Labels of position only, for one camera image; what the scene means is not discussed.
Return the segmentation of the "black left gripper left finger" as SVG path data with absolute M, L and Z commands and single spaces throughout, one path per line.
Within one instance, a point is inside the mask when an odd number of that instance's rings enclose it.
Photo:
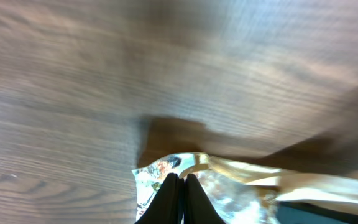
M 184 213 L 185 181 L 170 173 L 135 224 L 180 224 Z

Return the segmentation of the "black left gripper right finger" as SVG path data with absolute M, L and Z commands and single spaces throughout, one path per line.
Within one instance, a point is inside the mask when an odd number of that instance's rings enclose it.
M 194 174 L 185 181 L 184 224 L 225 224 Z

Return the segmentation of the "brown teal snack bag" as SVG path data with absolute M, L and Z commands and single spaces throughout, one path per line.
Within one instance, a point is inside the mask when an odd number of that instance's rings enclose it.
M 200 152 L 170 154 L 132 173 L 137 219 L 174 173 L 195 175 L 225 223 L 358 223 L 358 175 L 301 173 Z

